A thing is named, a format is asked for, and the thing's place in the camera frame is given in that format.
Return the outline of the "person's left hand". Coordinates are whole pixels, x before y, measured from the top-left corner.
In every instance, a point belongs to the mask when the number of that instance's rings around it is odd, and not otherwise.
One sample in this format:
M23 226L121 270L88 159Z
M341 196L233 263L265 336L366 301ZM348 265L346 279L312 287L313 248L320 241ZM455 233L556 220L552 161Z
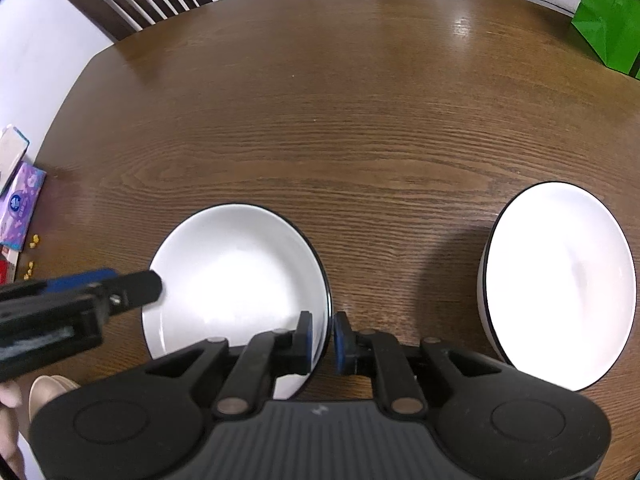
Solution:
M1 456L15 478L25 478L24 456L18 446L16 410L22 405L21 389L13 380L1 384Z

